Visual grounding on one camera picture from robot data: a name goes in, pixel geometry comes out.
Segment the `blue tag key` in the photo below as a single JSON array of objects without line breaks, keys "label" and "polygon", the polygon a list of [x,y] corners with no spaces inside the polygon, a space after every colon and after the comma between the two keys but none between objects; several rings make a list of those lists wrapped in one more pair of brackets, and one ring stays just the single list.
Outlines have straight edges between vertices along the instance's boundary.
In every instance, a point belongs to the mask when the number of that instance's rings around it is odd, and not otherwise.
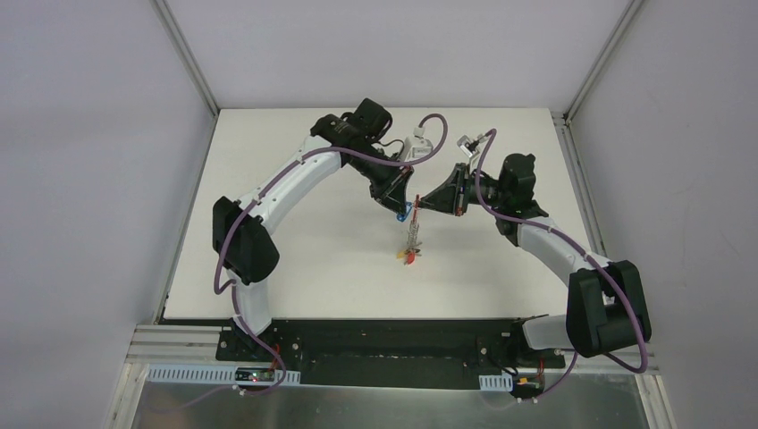
[{"label": "blue tag key", "polygon": [[414,211],[414,204],[411,202],[407,202],[405,205],[405,209],[402,213],[396,214],[396,220],[398,222],[404,223],[406,222],[410,216],[413,214]]}]

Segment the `grey red keyring holder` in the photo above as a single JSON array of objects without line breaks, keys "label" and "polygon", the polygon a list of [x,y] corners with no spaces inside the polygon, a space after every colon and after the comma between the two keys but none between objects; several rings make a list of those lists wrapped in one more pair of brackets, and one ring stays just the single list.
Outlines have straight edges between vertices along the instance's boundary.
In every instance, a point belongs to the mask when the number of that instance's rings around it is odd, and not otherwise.
[{"label": "grey red keyring holder", "polygon": [[417,258],[421,256],[422,242],[418,239],[418,233],[419,233],[418,213],[419,213],[420,196],[416,195],[412,203],[414,204],[414,211],[413,211],[413,214],[410,216],[410,218],[407,220],[408,221],[408,236],[407,236],[406,246],[402,250],[402,251],[408,252],[408,258],[405,260],[399,259],[402,261],[402,263],[405,266],[410,266],[414,264]]}]

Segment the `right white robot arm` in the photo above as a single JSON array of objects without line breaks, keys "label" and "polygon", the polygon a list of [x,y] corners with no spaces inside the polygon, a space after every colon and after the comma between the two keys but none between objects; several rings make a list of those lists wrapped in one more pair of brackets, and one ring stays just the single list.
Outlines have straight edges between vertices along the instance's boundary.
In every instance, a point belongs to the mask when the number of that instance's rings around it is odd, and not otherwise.
[{"label": "right white robot arm", "polygon": [[465,163],[422,197],[422,209],[462,216],[471,205],[496,213],[498,233],[548,267],[568,288],[564,315],[523,322],[509,339],[512,362],[530,366],[544,349],[573,349],[585,358],[638,346],[652,327],[637,267],[610,261],[571,240],[534,198],[535,157],[512,154],[498,178]]}]

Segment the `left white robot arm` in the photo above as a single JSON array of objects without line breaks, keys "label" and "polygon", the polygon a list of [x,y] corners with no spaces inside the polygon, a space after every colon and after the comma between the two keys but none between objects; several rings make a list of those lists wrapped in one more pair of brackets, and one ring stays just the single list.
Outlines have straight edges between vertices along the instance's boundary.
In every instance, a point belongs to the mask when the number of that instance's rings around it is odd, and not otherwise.
[{"label": "left white robot arm", "polygon": [[349,165],[368,179],[371,199],[396,215],[405,214],[414,169],[400,156],[388,156],[376,147],[391,126],[391,114],[369,98],[352,112],[327,114],[274,176],[242,198],[221,197],[214,203],[214,291],[224,291],[221,275],[229,274],[233,320],[243,331],[238,348],[249,360],[262,361],[272,352],[273,338],[264,331],[272,322],[268,278],[280,261],[273,235],[303,197]]}]

